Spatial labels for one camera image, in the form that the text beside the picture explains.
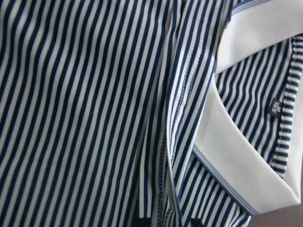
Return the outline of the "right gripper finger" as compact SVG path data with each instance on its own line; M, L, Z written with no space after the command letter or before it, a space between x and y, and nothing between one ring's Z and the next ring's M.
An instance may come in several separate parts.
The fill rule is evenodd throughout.
M200 219L191 219L191 227L203 227L202 221Z

